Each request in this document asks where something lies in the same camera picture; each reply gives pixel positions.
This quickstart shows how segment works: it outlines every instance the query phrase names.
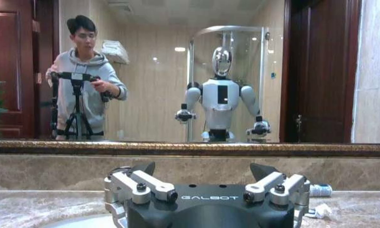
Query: shower enclosure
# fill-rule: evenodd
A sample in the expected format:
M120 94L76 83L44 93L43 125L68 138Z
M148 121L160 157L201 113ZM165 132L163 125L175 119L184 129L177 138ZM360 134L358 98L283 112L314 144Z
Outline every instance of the shower enclosure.
M212 70L212 53L219 46L224 46L232 51L232 65L229 79L242 85L250 85L259 100L260 109L263 98L263 72L264 72L264 45L266 29L263 27L246 26L213 26L199 32L189 42L188 51L188 83L203 84L215 76ZM196 104L193 112L196 120L191 120L187 125L187 141L200 142L201 133L205 128L204 110ZM246 131L254 126L255 117L251 116L246 105L242 102L233 112L231 131L235 134L236 142L247 141Z

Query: ceiling light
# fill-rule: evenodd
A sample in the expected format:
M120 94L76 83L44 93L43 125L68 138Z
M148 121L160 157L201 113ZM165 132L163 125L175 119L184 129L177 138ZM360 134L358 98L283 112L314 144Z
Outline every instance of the ceiling light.
M176 47L176 48L175 48L175 51L176 51L176 52L184 52L184 51L185 51L185 47Z

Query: silver robot face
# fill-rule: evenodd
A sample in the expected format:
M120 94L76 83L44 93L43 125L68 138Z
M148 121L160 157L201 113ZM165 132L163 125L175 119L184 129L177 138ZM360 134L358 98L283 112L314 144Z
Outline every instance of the silver robot face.
M215 49L213 59L212 59L215 75L220 77L227 77L231 68L231 62L232 62L231 51L224 47L217 47Z

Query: towel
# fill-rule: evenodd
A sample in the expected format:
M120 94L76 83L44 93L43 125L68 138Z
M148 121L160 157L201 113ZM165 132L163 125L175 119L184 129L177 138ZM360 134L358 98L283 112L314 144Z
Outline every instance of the towel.
M120 41L104 40L101 53L111 62L129 64L128 52Z

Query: sink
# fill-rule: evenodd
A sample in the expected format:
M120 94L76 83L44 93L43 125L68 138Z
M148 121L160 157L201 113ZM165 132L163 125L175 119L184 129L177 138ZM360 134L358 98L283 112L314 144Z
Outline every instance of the sink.
M113 217L111 214L84 216L71 218L60 222L52 223L44 228L115 228Z

